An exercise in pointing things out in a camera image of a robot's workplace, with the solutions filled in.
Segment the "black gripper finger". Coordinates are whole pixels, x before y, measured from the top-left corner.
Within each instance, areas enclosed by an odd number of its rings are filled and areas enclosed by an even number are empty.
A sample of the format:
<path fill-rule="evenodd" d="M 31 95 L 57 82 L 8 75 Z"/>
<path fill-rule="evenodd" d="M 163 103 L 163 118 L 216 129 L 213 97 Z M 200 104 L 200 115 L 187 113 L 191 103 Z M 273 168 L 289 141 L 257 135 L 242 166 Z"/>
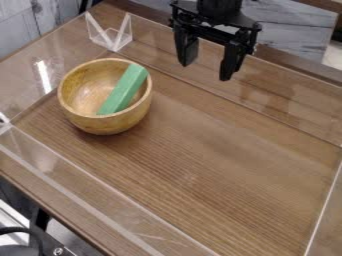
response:
<path fill-rule="evenodd" d="M 174 26 L 174 39 L 178 60 L 183 67 L 189 66 L 198 57 L 200 39 L 181 25 Z"/>
<path fill-rule="evenodd" d="M 240 71 L 246 56 L 245 47 L 240 42 L 230 41 L 225 45 L 225 55 L 221 62 L 220 79 L 228 81 L 236 72 Z"/>

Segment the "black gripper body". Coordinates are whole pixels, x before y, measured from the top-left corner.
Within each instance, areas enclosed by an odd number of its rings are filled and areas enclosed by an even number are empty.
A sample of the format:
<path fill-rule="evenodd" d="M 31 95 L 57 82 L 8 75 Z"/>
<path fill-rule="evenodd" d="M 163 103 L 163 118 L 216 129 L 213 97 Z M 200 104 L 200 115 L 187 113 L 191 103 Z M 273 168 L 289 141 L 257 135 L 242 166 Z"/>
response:
<path fill-rule="evenodd" d="M 261 24 L 242 11 L 244 0 L 171 0 L 170 26 L 183 26 L 198 38 L 209 38 L 218 44 L 232 40 L 253 54 Z"/>

